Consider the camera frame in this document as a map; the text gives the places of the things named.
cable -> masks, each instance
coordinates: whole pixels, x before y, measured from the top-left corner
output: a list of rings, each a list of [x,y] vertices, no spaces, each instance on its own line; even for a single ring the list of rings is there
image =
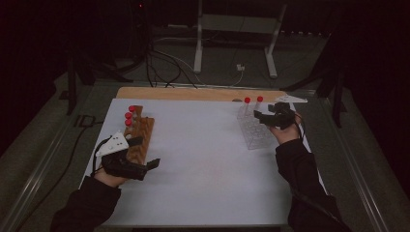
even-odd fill
[[[148,68],[149,68],[148,56],[145,56],[145,71],[147,72],[147,79],[148,79],[148,82],[150,82],[151,87],[154,88],[153,82],[151,81],[151,78],[150,78],[150,71]]]
[[[154,74],[155,74],[155,76],[154,76],[154,81],[155,81],[154,87],[157,87],[157,85],[158,85],[157,77],[158,77],[161,81],[163,81],[163,82],[166,83],[165,88],[168,87],[168,85],[170,85],[170,86],[173,87],[173,85],[172,85],[169,81],[166,81],[166,80],[164,80],[162,77],[160,77],[160,75],[157,73],[157,70],[156,70],[152,65],[148,65],[148,66],[149,66],[149,68],[150,68],[152,71],[154,71]]]
[[[154,68],[153,67],[153,57],[152,56],[148,56],[148,58],[149,58],[149,61],[150,61],[150,64],[148,64],[148,67],[150,67],[150,68]],[[155,70],[154,69],[154,87],[156,87],[157,88],[157,85],[158,85],[158,82],[157,82],[157,76],[158,76],[158,74],[157,74],[157,70]]]
[[[33,210],[27,214],[27,216],[24,218],[24,220],[21,222],[21,224],[17,227],[17,229],[15,230],[15,232],[18,232],[24,225],[24,223],[34,214],[34,212],[36,212],[36,210],[43,204],[43,202],[48,198],[48,196],[54,191],[54,189],[58,186],[58,184],[60,184],[61,180],[63,179],[63,177],[66,175],[67,171],[69,170],[70,165],[72,164],[73,161],[73,156],[74,156],[74,152],[76,149],[76,146],[78,145],[78,141],[81,137],[81,135],[89,128],[94,127],[95,125],[98,124],[102,124],[103,122],[97,122],[97,123],[93,123],[90,126],[87,126],[85,128],[82,129],[82,131],[79,133],[77,139],[75,140],[75,143],[73,145],[73,149],[72,152],[70,154],[70,159],[69,162],[67,163],[66,167],[64,168],[63,173],[60,175],[60,177],[57,179],[57,181],[54,183],[54,185],[51,187],[51,189],[45,194],[45,196],[39,201],[39,203],[36,204],[36,206],[33,208]]]
[[[304,131],[304,133],[301,132],[301,129],[299,128],[299,125],[296,122],[296,120],[295,120],[295,125],[296,125],[296,128],[298,128],[299,134],[301,135],[301,140],[303,141],[305,138],[305,134],[306,134],[305,120],[299,114],[295,113],[295,116],[301,119],[301,126],[302,126],[302,130]]]
[[[180,59],[180,58],[178,58],[178,57],[169,55],[169,54],[167,54],[167,53],[165,53],[165,52],[162,52],[162,51],[155,50],[155,52],[182,62],[184,65],[186,65],[188,68],[190,68],[190,70],[192,71],[193,75],[196,77],[196,80],[198,80],[199,83],[201,83],[201,84],[203,84],[203,85],[205,85],[205,86],[207,85],[207,84],[203,83],[203,82],[199,79],[199,77],[198,77],[198,76],[195,74],[195,72],[193,71],[193,68],[192,68],[189,64],[187,64],[187,62],[183,61],[182,59]],[[192,83],[192,81],[190,80],[190,78],[189,78],[189,77],[187,76],[187,74],[185,73],[184,69],[181,68],[181,72],[185,75],[185,77],[186,77],[187,80],[190,82],[190,84],[197,89],[197,87],[195,86],[195,84]]]
[[[101,167],[100,167],[99,169],[96,170],[97,152],[100,150],[100,148],[102,147],[102,145],[105,144],[111,137],[112,137],[112,135],[109,136],[108,138],[104,139],[103,141],[101,141],[101,142],[99,143],[99,145],[97,146],[96,150],[94,151],[94,155],[93,155],[93,171],[90,173],[90,176],[91,176],[91,177],[94,177],[95,174],[96,174],[96,172],[101,169]]]
[[[211,38],[207,38],[207,39],[201,39],[201,41],[207,42],[207,41],[211,41],[213,38],[215,38],[218,34],[220,33],[220,31],[217,31],[217,33],[212,36]],[[186,38],[186,37],[162,37],[159,38],[155,41],[153,41],[153,44],[160,42],[160,41],[167,41],[167,40],[175,40],[175,41],[193,41],[193,40],[197,40],[197,37],[190,37],[190,38]]]
[[[171,58],[172,61],[173,61],[173,62],[171,62],[171,61],[169,61],[169,60],[163,59],[163,58],[161,58],[161,57],[159,57],[159,56],[156,56],[156,55],[153,55],[153,54],[151,54],[151,53],[150,53],[150,55],[151,55],[152,57],[157,58],[157,59],[163,60],[163,61],[165,61],[165,62],[167,62],[167,63],[169,63],[169,64],[175,66],[175,67],[178,69],[178,74],[177,74],[175,77],[173,77],[173,78],[172,78],[171,80],[169,80],[169,81],[165,81],[165,82],[166,82],[165,88],[168,87],[168,85],[170,85],[171,87],[174,87],[171,83],[174,82],[175,80],[177,80],[177,79],[181,76],[181,72],[182,72],[182,68],[179,66],[179,64],[177,63],[177,61],[176,61],[175,59]]]
[[[241,71],[241,77],[239,78],[239,80],[235,84],[229,85],[229,87],[234,87],[235,85],[239,84],[239,82],[241,82],[242,80],[242,77],[244,77],[244,71]]]
[[[245,24],[245,17],[242,18],[242,23],[241,23],[241,26],[239,27],[239,30],[237,31],[237,33],[240,33],[240,32],[242,31],[242,28],[244,27],[244,24]],[[230,62],[230,64],[229,64],[229,66],[228,66],[228,69],[229,69],[229,70],[230,70],[230,68],[232,67],[232,63],[233,63],[233,61],[235,60],[236,53],[238,52],[239,47],[240,47],[241,45],[245,44],[246,42],[247,42],[247,41],[242,42],[242,43],[239,43],[238,46],[235,48],[235,52],[233,53],[231,62]]]

test tube rack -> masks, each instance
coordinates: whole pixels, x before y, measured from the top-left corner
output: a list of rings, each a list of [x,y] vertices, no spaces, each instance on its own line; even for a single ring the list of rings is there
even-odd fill
[[[132,118],[132,126],[126,127],[124,137],[127,139],[142,137],[142,144],[131,146],[127,152],[127,160],[133,163],[145,165],[148,146],[150,144],[151,134],[154,128],[155,119],[142,117],[142,105],[134,105],[135,112]]]
[[[259,120],[253,116],[254,108],[255,104],[242,105],[237,115],[249,150],[265,148],[275,142],[275,138],[268,128],[260,124]]]

dark background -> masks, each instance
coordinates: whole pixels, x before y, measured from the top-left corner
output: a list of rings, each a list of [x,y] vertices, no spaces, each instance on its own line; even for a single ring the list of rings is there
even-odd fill
[[[147,13],[148,21],[161,27],[168,23],[193,26],[196,22],[195,1],[152,0],[145,2],[144,9],[137,8],[138,1],[117,1],[115,7],[106,3],[100,1],[99,6],[91,0],[80,1],[80,4],[49,0],[1,3],[1,128],[7,135],[3,136],[1,154],[54,94],[52,81],[67,70],[69,42],[95,59],[115,65],[115,57],[138,54],[141,49],[137,44],[130,53],[121,46],[122,39],[135,39],[124,30],[130,27],[131,14],[144,17],[142,12]],[[209,1],[204,11],[266,16],[266,12],[250,14],[252,11],[229,3]],[[251,3],[258,7],[267,1]],[[376,1],[289,4],[282,31],[287,36],[298,32],[324,37],[332,34],[315,69],[340,64],[347,67],[345,87],[352,91],[409,196],[410,184],[406,179],[410,177],[407,138],[410,17],[405,12],[407,7],[401,2]]]

hand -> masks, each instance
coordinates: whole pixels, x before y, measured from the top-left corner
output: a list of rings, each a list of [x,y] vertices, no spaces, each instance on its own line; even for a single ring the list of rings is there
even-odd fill
[[[110,187],[117,188],[123,185],[128,179],[124,177],[111,176],[105,172],[103,168],[98,170],[94,178]]]
[[[295,113],[295,121],[299,125],[301,123],[302,116],[298,113]],[[299,130],[295,124],[292,124],[290,127],[279,130],[275,127],[269,127],[271,133],[277,138],[278,143],[282,144],[290,140],[298,139],[299,138]]]

person's left hand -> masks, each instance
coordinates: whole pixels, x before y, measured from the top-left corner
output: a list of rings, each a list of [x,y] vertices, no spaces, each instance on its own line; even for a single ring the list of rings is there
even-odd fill
[[[105,172],[103,168],[98,170],[94,178],[110,187],[117,188],[123,185],[128,179],[124,177],[111,176]]]

